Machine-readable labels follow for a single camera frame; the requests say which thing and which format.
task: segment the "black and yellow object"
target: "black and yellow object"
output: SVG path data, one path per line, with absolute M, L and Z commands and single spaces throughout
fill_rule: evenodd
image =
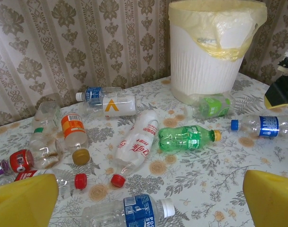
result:
M 279 77 L 269 87 L 264 96 L 267 109 L 288 106 L 288 76 Z
M 58 198 L 53 174 L 0 186 L 0 227 L 46 227 Z
M 256 227 L 288 227 L 288 178 L 248 170 L 243 192 Z

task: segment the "orange bottle label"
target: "orange bottle label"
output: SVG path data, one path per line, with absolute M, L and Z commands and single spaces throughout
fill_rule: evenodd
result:
M 61 120 L 61 125 L 64 138 L 66 138 L 69 134 L 76 131 L 82 131 L 86 133 L 84 125 L 82 123 L 82 119 L 77 114 L 68 114 L 65 117 L 63 117 Z

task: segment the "green plastic bottle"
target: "green plastic bottle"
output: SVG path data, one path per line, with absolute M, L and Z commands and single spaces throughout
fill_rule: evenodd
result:
M 220 141 L 219 130 L 206 130 L 200 126 L 163 128 L 159 131 L 159 146 L 163 151 L 195 150 L 209 142 Z
M 187 117 L 207 119 L 222 117 L 234 112 L 235 99 L 229 93 L 199 97 L 192 105 L 185 106 Z

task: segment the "blue bottle label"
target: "blue bottle label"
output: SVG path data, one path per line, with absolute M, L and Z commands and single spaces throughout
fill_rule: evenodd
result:
M 99 92 L 102 88 L 101 87 L 89 87 L 85 91 L 85 99 L 86 102 L 90 100 L 91 98 L 99 98 Z
M 259 136 L 276 137 L 279 133 L 279 121 L 277 117 L 260 116 L 261 130 Z
M 149 195 L 142 194 L 125 198 L 124 209 L 127 227 L 155 227 Z

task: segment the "floral tablecloth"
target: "floral tablecloth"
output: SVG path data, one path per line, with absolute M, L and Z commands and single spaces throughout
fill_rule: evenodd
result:
M 197 124 L 207 129 L 219 129 L 222 140 L 200 152 L 164 153 L 158 149 L 155 137 L 144 165 L 130 175 L 124 188 L 116 189 L 109 184 L 115 170 L 113 156 L 136 116 L 84 118 L 90 162 L 76 166 L 71 155 L 66 153 L 56 168 L 74 174 L 86 173 L 88 186 L 56 204 L 50 219 L 51 227 L 80 226 L 84 207 L 140 193 L 148 193 L 156 200 L 172 198 L 176 214 L 165 219 L 161 227 L 253 226 L 242 191 L 244 173 L 248 169 L 257 169 L 288 177 L 288 140 L 242 137 L 231 132 L 230 120 L 242 119 L 244 114 L 253 113 L 288 114 L 288 110 L 266 110 L 263 96 L 268 86 L 239 74 L 232 90 L 236 99 L 234 115 L 207 121 L 186 120 L 184 104 L 172 96 L 170 87 L 168 77 L 126 89 L 124 93 L 136 95 L 139 112 L 155 110 L 161 119 L 159 128 Z M 63 114 L 76 111 L 77 105 L 62 109 Z M 33 131 L 31 121 L 29 118 L 0 127 L 0 160 L 27 146 Z M 61 130 L 55 136 L 64 142 Z

